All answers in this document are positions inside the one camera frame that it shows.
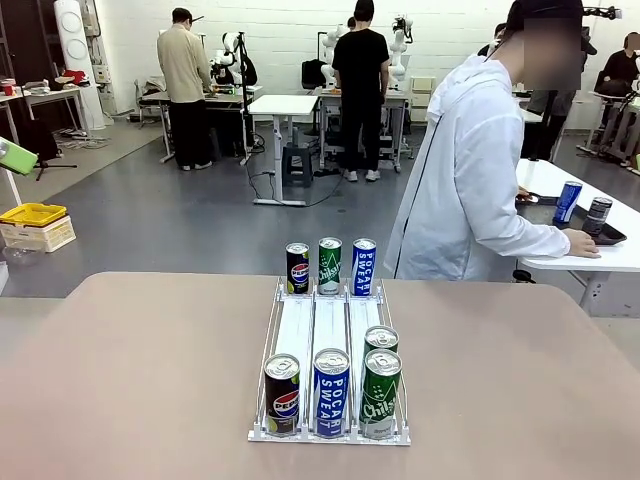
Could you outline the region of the person's right hand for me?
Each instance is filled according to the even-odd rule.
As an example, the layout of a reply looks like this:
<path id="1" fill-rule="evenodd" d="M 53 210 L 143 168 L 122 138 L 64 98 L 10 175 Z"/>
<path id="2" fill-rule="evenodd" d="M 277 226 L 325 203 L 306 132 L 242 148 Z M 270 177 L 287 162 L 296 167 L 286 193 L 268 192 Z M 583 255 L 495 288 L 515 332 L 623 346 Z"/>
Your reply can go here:
<path id="1" fill-rule="evenodd" d="M 564 229 L 563 234 L 568 238 L 570 248 L 568 256 L 581 258 L 599 258 L 599 249 L 594 239 L 582 230 Z"/>

